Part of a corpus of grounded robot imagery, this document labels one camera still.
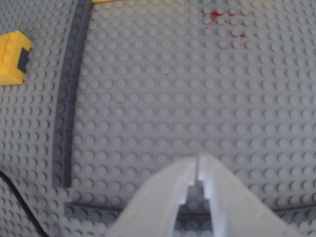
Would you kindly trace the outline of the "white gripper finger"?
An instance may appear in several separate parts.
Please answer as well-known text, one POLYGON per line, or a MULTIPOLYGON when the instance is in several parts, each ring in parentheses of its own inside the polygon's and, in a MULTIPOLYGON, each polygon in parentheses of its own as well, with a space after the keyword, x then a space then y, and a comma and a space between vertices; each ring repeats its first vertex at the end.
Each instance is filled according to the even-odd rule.
POLYGON ((109 237, 170 237, 179 207, 196 181, 196 157, 183 158, 152 175, 109 229, 109 237))
POLYGON ((301 236, 214 156, 198 156, 198 180, 209 201, 215 237, 301 236))

